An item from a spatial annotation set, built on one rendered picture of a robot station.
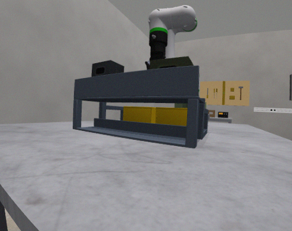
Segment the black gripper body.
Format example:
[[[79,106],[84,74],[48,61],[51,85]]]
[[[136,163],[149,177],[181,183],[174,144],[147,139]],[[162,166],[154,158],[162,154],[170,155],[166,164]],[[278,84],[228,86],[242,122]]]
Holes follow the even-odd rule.
[[[151,44],[151,50],[150,50],[150,61],[155,58],[159,57],[160,59],[165,59],[165,53],[166,53],[166,45],[160,42],[152,43]]]

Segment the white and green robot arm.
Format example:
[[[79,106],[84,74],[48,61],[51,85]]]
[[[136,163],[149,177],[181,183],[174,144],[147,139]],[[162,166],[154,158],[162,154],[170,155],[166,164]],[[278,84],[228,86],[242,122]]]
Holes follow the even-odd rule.
[[[197,27],[195,11],[188,5],[156,9],[151,12],[148,23],[149,46],[156,42],[165,44],[166,58],[175,58],[175,35],[179,32],[193,31]]]

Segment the dark blue-grey metal shelf rack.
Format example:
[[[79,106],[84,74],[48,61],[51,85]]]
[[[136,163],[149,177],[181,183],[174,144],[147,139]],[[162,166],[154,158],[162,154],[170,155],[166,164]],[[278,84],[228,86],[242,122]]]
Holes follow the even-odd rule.
[[[200,98],[198,91],[199,65],[75,79],[73,129],[196,148],[197,139],[203,139],[207,134],[210,119],[209,110],[205,109],[205,98]],[[93,127],[81,127],[82,101],[93,99],[102,99],[99,101],[99,118],[94,118]],[[106,105],[107,102],[188,104],[187,126],[123,121],[123,107]],[[120,110],[120,120],[105,119],[106,110]]]

